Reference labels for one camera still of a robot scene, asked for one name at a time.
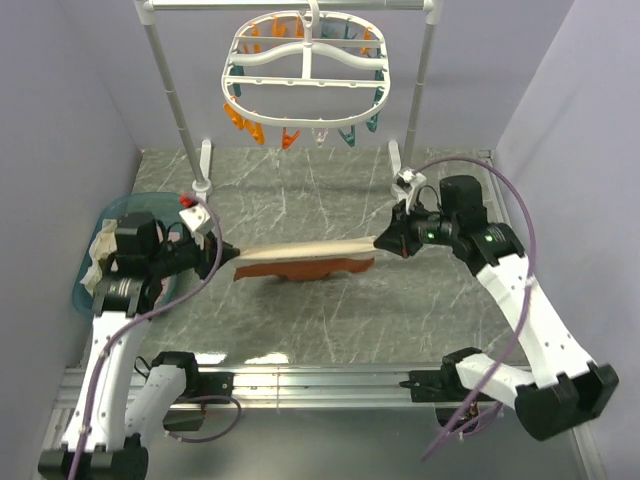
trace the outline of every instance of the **drying rack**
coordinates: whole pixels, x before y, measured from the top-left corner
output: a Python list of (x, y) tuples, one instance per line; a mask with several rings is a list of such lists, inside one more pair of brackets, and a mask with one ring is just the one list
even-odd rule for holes
[[(309, 12), (285, 11), (275, 12), (249, 20), (245, 23), (234, 36), (225, 71), (222, 75), (222, 92), (228, 105), (233, 105), (233, 109), (243, 118), (259, 122), (265, 125), (275, 127), (291, 127), (291, 128), (339, 128), (348, 127), (358, 123), (362, 123), (367, 119), (374, 117), (382, 107), (384, 107), (389, 98), (391, 88), (391, 76), (389, 73), (389, 58), (387, 55), (387, 46), (384, 41), (382, 32), (372, 23), (363, 18), (356, 17), (347, 13), (340, 12), (320, 12), (317, 0), (308, 0), (311, 10)], [(276, 30), (278, 24), (275, 22), (297, 21), (302, 25), (298, 38), (285, 37), (264, 37), (255, 36), (253, 32), (259, 33), (260, 26), (266, 26), (271, 30)], [(320, 24), (323, 25), (326, 20), (341, 21), (347, 25), (357, 25), (363, 31), (367, 32), (369, 40), (356, 40), (354, 38), (313, 38), (313, 29)], [(256, 53), (250, 53), (249, 46), (253, 46), (259, 50)], [(262, 51), (262, 46), (273, 46), (267, 51)], [(362, 50), (371, 50), (376, 52), (375, 57), (363, 57), (348, 53), (344, 49), (358, 47)], [(270, 77), (270, 76), (246, 76), (244, 73), (238, 76), (236, 72), (240, 67), (244, 72), (244, 67), (254, 67), (265, 65), (287, 56), (297, 56), (301, 58), (300, 75), (296, 77)], [(311, 68), (315, 56), (325, 56), (336, 60), (354, 70), (368, 70), (372, 73), (376, 72), (374, 80), (337, 80), (337, 79), (317, 79), (311, 75)], [(367, 108), (356, 115), (351, 115), (339, 119), (325, 118), (287, 118), (273, 117), (269, 115), (259, 114), (258, 112), (244, 108), (239, 99), (237, 86), (241, 84), (252, 85), (278, 85), (285, 86), (287, 89), (295, 90), (296, 87), (317, 87), (317, 88), (348, 88), (351, 90), (368, 89), (375, 91), (375, 100), (373, 105), (367, 105)]]
[[(295, 12), (297, 14), (298, 11), (304, 10), (307, 11), (310, 9), (311, 5), (311, 22), (309, 22), (309, 27), (307, 31), (311, 28), (311, 23), (314, 21), (313, 18), (313, 10), (314, 8), (320, 8), (322, 10), (325, 9), (341, 9), (341, 10), (419, 10), (423, 11), (426, 14), (426, 28), (422, 42), (422, 51), (420, 54), (420, 63), (418, 66), (418, 76), (416, 79), (416, 86), (413, 94), (413, 103), (411, 106), (411, 113), (409, 115), (409, 123), (407, 126), (407, 133), (404, 142), (404, 148), (402, 152), (402, 156), (400, 155), (399, 145), (396, 141), (389, 142), (389, 156), (391, 159), (391, 167), (393, 174), (395, 175), (400, 168), (402, 167), (402, 163), (404, 161), (405, 164), (410, 163), (411, 158), (413, 156), (413, 150), (415, 146), (415, 134), (416, 127), (418, 123), (418, 117), (420, 113), (420, 104), (422, 100), (422, 91), (424, 87), (424, 81), (427, 73), (427, 65), (429, 61), (429, 54), (431, 51), (431, 43), (433, 38), (433, 33), (435, 30), (435, 26), (440, 21), (440, 16), (442, 13), (442, 2), (443, 0), (313, 0), (312, 2), (305, 0), (134, 0), (134, 4), (136, 6), (136, 10), (138, 11), (138, 16), (140, 18), (140, 22), (144, 26), (145, 32), (147, 34), (147, 38), (149, 40), (149, 44), (151, 45), (151, 50), (153, 52), (154, 59), (158, 66), (158, 70), (162, 77), (162, 81), (164, 83), (164, 88), (167, 94), (167, 98), (169, 99), (169, 104), (171, 105), (171, 110), (173, 112), (173, 116), (175, 118), (176, 125), (178, 127), (178, 132), (180, 133), (180, 138), (182, 139), (182, 143), (185, 148), (185, 152), (187, 158), (189, 159), (189, 164), (191, 165), (191, 169), (193, 170), (193, 174), (195, 180), (193, 182), (192, 188), (195, 193), (201, 197), (206, 199), (208, 194), (212, 191), (211, 180), (209, 179), (210, 170), (211, 170), (211, 155), (212, 155), (212, 145), (209, 139), (204, 139), (201, 144), (200, 155), (198, 155), (195, 144), (193, 142), (193, 137), (191, 136), (191, 132), (189, 131), (189, 127), (187, 126), (187, 122), (184, 116), (184, 112), (182, 111), (182, 106), (180, 104), (180, 99), (178, 98), (178, 93), (176, 92), (175, 85), (173, 83), (173, 79), (171, 77), (171, 71), (169, 69), (169, 64), (167, 63), (167, 59), (164, 55), (164, 51), (162, 49), (162, 44), (160, 42), (160, 37), (158, 36), (158, 29), (156, 26), (156, 12), (159, 11), (182, 11), (182, 10), (249, 10), (249, 11), (272, 11), (274, 9), (291, 9), (292, 14)], [(381, 32), (376, 29), (376, 36), (378, 39), (383, 38)], [(232, 49), (237, 48), (238, 44), (241, 40), (238, 40), (237, 36), (234, 38)], [(317, 43), (316, 47), (320, 47), (322, 50), (322, 44)], [(387, 79), (389, 78), (388, 71), (388, 63), (386, 64), (387, 68)], [(300, 82), (310, 81), (310, 78), (305, 77), (305, 71), (303, 71), (303, 75), (300, 78)], [(228, 89), (225, 82), (228, 82), (228, 74), (227, 71), (225, 75), (222, 77), (223, 82), (223, 91), (227, 92), (225, 97), (228, 95)], [(383, 98), (380, 99), (378, 105), (374, 105), (370, 110), (361, 114), (362, 119), (367, 116), (374, 115), (377, 113), (383, 106), (384, 102), (386, 102), (386, 97), (388, 96), (389, 88), (387, 88), (384, 92)], [(245, 110), (242, 112), (247, 118), (252, 118), (252, 112)], [(332, 124), (331, 126), (346, 126), (347, 124), (356, 123), (353, 118), (347, 119), (341, 125), (338, 125), (338, 122)], [(272, 125), (277, 124), (277, 119), (273, 120), (276, 123), (271, 123)], [(291, 119), (288, 119), (286, 125), (292, 125)], [(312, 123), (305, 123), (303, 119), (300, 119), (300, 126), (311, 126)]]

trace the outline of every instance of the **laundry basket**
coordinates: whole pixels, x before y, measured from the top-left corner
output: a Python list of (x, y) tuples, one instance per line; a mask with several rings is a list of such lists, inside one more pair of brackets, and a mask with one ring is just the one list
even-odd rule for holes
[[(144, 211), (151, 212), (156, 219), (162, 221), (168, 226), (180, 221), (180, 211), (183, 208), (184, 207), (180, 204), (180, 196), (169, 192), (134, 193), (118, 198), (105, 208), (102, 215), (100, 215), (93, 234), (91, 235), (89, 246), (98, 232), (102, 229), (102, 222), (104, 220), (116, 220), (128, 213)], [(89, 246), (87, 246), (84, 258), (82, 259), (82, 265), (80, 266), (78, 276), (76, 277), (76, 281), (73, 286), (72, 302), (78, 312), (88, 318), (93, 318), (93, 298), (89, 292), (87, 292), (84, 285), (80, 283), (80, 280), (82, 280), (91, 266)], [(163, 288), (163, 293), (158, 299), (159, 304), (165, 304), (171, 299), (177, 283), (176, 281), (177, 278), (175, 276), (168, 279)]]

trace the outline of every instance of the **cable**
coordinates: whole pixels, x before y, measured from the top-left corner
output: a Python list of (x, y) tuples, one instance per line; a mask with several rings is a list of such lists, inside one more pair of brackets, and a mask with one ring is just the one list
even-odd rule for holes
[[(462, 431), (462, 430), (464, 430), (465, 428), (468, 427), (468, 425), (465, 424), (465, 425), (462, 425), (460, 428), (458, 428), (456, 431), (451, 432), (451, 429), (455, 425), (457, 419), (469, 409), (471, 404), (478, 397), (478, 394), (480, 393), (480, 391), (487, 385), (487, 383), (489, 383), (489, 380), (491, 379), (491, 377), (493, 377), (493, 375), (496, 373), (498, 368), (500, 368), (500, 365), (502, 363), (504, 363), (506, 358), (509, 356), (509, 354), (513, 351), (513, 349), (518, 344), (518, 338), (520, 337), (520, 334), (522, 333), (522, 330), (524, 329), (524, 326), (525, 326), (525, 324), (527, 322), (527, 316), (528, 316), (528, 313), (529, 313), (529, 306), (531, 304), (531, 288), (532, 288), (532, 281), (533, 281), (533, 278), (534, 278), (533, 275), (534, 275), (534, 272), (535, 272), (536, 255), (537, 255), (536, 236), (535, 236), (535, 232), (533, 230), (533, 220), (531, 219), (531, 215), (529, 214), (529, 210), (527, 209), (527, 206), (524, 203), (524, 200), (523, 200), (522, 196), (520, 196), (520, 193), (518, 192), (516, 187), (513, 185), (513, 183), (511, 183), (509, 181), (509, 179), (507, 177), (505, 177), (495, 167), (493, 167), (492, 165), (489, 165), (487, 163), (484, 163), (484, 162), (482, 162), (480, 160), (477, 160), (475, 158), (454, 155), (454, 156), (451, 156), (451, 157), (446, 157), (446, 158), (441, 158), (439, 160), (434, 160), (433, 162), (428, 162), (423, 167), (417, 169), (416, 172), (422, 172), (422, 171), (426, 170), (429, 167), (433, 167), (435, 165), (439, 165), (441, 163), (451, 162), (451, 161), (459, 161), (459, 162), (473, 163), (474, 165), (479, 165), (480, 167), (482, 167), (482, 168), (484, 168), (486, 170), (489, 170), (493, 175), (498, 177), (500, 179), (500, 181), (502, 181), (502, 183), (509, 189), (509, 191), (511, 191), (511, 193), (514, 196), (514, 198), (518, 202), (518, 205), (520, 206), (520, 209), (522, 210), (522, 214), (524, 215), (524, 219), (525, 219), (525, 222), (527, 224), (527, 230), (529, 231), (529, 243), (530, 243), (530, 245), (529, 245), (529, 265), (527, 267), (527, 276), (526, 276), (526, 280), (525, 280), (524, 299), (522, 301), (522, 311), (520, 312), (520, 318), (518, 319), (518, 323), (516, 325), (516, 328), (513, 331), (513, 335), (511, 336), (511, 339), (509, 340), (509, 343), (507, 344), (507, 346), (504, 349), (504, 351), (500, 354), (498, 359), (495, 361), (495, 363), (489, 368), (489, 370), (487, 370), (485, 372), (485, 374), (482, 376), (482, 378), (478, 381), (478, 383), (469, 392), (469, 394), (466, 396), (466, 398), (462, 402), (462, 405), (460, 405), (460, 407), (458, 407), (458, 409), (451, 416), (451, 418), (449, 419), (447, 424), (444, 426), (444, 428), (438, 433), (438, 435), (431, 442), (429, 447), (427, 447), (426, 452), (420, 458), (421, 462), (424, 462), (425, 460), (427, 460), (429, 457), (431, 457), (431, 455), (433, 455), (435, 453), (435, 451), (438, 448), (440, 448), (443, 445), (445, 445), (446, 443), (448, 443), (451, 440), (451, 438), (455, 436), (456, 433), (458, 433), (458, 432), (460, 432), (460, 431)], [(486, 410), (486, 411), (482, 412), (478, 417), (473, 419), (472, 422), (478, 422), (478, 421), (480, 421), (481, 418), (488, 417), (490, 414), (491, 414), (491, 409), (490, 410)]]
[(205, 397), (187, 398), (181, 401), (188, 402), (188, 403), (198, 403), (198, 402), (209, 402), (211, 400), (228, 400), (237, 407), (236, 416), (227, 428), (222, 430), (220, 433), (216, 433), (215, 435), (212, 435), (210, 437), (205, 437), (205, 438), (186, 438), (186, 437), (181, 437), (180, 435), (177, 435), (173, 432), (167, 432), (169, 436), (171, 438), (175, 438), (179, 442), (184, 442), (184, 443), (207, 443), (207, 442), (212, 442), (214, 440), (217, 440), (221, 437), (224, 437), (227, 433), (233, 430), (235, 426), (238, 424), (238, 422), (240, 421), (240, 416), (242, 415), (242, 406), (240, 405), (240, 402), (235, 398), (226, 397), (224, 395), (207, 395)]
[(428, 188), (429, 190), (431, 190), (433, 194), (436, 196), (436, 207), (438, 208), (439, 211), (442, 211), (442, 205), (440, 205), (440, 195), (438, 195), (438, 192), (436, 191), (436, 189), (433, 188), (431, 185), (425, 185), (424, 187), (421, 187), (420, 190), (418, 190), (418, 200), (420, 200), (420, 194), (422, 193), (422, 190), (424, 190), (425, 188)]
[[(144, 373), (142, 370), (140, 370), (138, 368), (138, 360), (140, 360), (142, 362), (142, 364), (144, 365), (144, 368), (147, 369), (147, 373)], [(144, 357), (141, 357), (140, 355), (138, 355), (136, 357), (135, 362), (133, 363), (133, 369), (136, 371), (136, 373), (138, 375), (140, 375), (141, 377), (143, 377), (145, 380), (147, 380), (149, 378), (149, 372), (151, 371), (151, 365), (149, 365), (149, 362), (147, 362)]]
[(209, 216), (211, 217), (211, 219), (213, 220), (213, 226), (214, 226), (215, 235), (216, 235), (216, 248), (217, 248), (216, 258), (213, 263), (213, 268), (211, 269), (209, 274), (205, 277), (205, 279), (202, 280), (202, 282), (200, 282), (200, 284), (196, 288), (194, 288), (191, 292), (186, 293), (182, 297), (176, 298), (175, 300), (172, 300), (171, 302), (161, 307), (155, 308), (150, 312), (136, 316), (131, 322), (129, 322), (127, 325), (125, 325), (116, 333), (114, 333), (111, 339), (104, 346), (104, 348), (102, 349), (102, 352), (100, 352), (100, 355), (98, 356), (98, 359), (93, 368), (93, 371), (91, 372), (91, 378), (89, 380), (89, 386), (87, 388), (87, 399), (85, 402), (84, 413), (82, 416), (82, 427), (80, 431), (80, 436), (78, 437), (76, 451), (74, 452), (73, 460), (71, 461), (71, 468), (69, 469), (69, 475), (67, 476), (67, 480), (75, 480), (76, 475), (78, 473), (78, 466), (80, 465), (80, 457), (84, 453), (84, 449), (87, 446), (87, 439), (89, 437), (91, 416), (93, 414), (93, 405), (96, 399), (96, 392), (98, 389), (100, 372), (102, 372), (104, 363), (106, 359), (109, 357), (109, 352), (111, 351), (113, 346), (116, 345), (117, 342), (120, 340), (120, 338), (122, 338), (122, 336), (132, 328), (140, 325), (142, 322), (145, 322), (151, 319), (152, 317), (155, 317), (157, 315), (160, 315), (161, 313), (166, 312), (167, 310), (172, 309), (176, 305), (186, 302), (194, 295), (197, 295), (205, 286), (207, 286), (207, 284), (211, 281), (211, 279), (217, 272), (218, 268), (220, 267), (220, 263), (222, 261), (223, 243), (222, 243), (222, 232), (220, 229), (220, 222), (218, 221), (218, 217), (216, 216), (215, 212), (211, 209), (211, 207), (207, 204), (205, 200), (202, 200), (199, 197), (196, 197), (194, 195), (187, 195), (187, 198), (202, 205), (204, 209), (207, 211), (207, 213), (209, 214)]

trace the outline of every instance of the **white clip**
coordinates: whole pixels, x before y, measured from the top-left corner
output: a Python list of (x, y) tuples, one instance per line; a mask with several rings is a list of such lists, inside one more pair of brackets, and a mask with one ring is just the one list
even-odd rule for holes
[(403, 167), (395, 175), (391, 190), (398, 202), (405, 200), (407, 214), (415, 207), (420, 196), (420, 190), (427, 184), (427, 177), (420, 172), (414, 172), (409, 167)]
[(316, 139), (316, 145), (318, 147), (322, 147), (322, 144), (327, 139), (327, 135), (329, 134), (329, 129), (325, 128), (324, 130), (320, 130), (320, 131), (316, 132), (316, 129), (312, 128), (311, 129), (311, 134), (313, 135), (313, 138)]
[(213, 229), (213, 221), (202, 205), (195, 205), (180, 212), (180, 218), (200, 249), (204, 249), (204, 238)]

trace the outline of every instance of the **orange clothespin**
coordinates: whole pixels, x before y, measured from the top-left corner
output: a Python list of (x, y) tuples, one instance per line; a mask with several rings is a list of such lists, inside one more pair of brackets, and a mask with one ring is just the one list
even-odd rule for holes
[(246, 43), (242, 44), (242, 48), (244, 49), (244, 53), (249, 54), (249, 46)]
[(299, 136), (300, 130), (298, 130), (293, 136), (289, 136), (287, 135), (287, 127), (284, 127), (282, 129), (282, 149), (286, 150), (291, 145), (293, 145), (293, 142), (295, 142)]
[[(236, 97), (231, 97), (231, 99), (235, 102), (236, 101)], [(224, 104), (224, 111), (227, 112), (227, 115), (229, 115), (229, 118), (231, 119), (231, 121), (233, 122), (233, 124), (236, 126), (236, 128), (238, 130), (242, 130), (244, 128), (244, 123), (245, 120), (243, 118), (242, 115), (240, 115), (238, 112), (236, 112), (233, 107), (231, 105), (229, 105), (228, 103)]]
[(249, 133), (251, 134), (253, 139), (258, 143), (258, 145), (264, 145), (264, 131), (262, 130), (261, 124), (256, 122), (254, 125), (252, 125), (249, 120), (245, 119), (244, 126), (247, 130), (249, 130)]
[[(364, 39), (365, 40), (371, 40), (373, 37), (371, 36), (371, 27), (367, 27), (364, 31)], [(369, 50), (371, 50), (369, 47), (364, 47), (362, 50), (360, 50), (360, 53), (362, 55), (367, 55), (369, 53)]]
[(296, 17), (296, 37), (304, 38), (304, 28), (302, 27), (302, 19), (300, 16)]
[(273, 26), (271, 27), (271, 35), (274, 37), (284, 37), (287, 34), (287, 26), (278, 26), (278, 17), (273, 17)]
[[(251, 23), (251, 26), (253, 27), (251, 29), (251, 36), (252, 37), (259, 37), (260, 36), (260, 29), (258, 28), (258, 25), (256, 23)], [(259, 44), (254, 44), (253, 45), (253, 52), (254, 53), (260, 53), (262, 51), (262, 47)]]

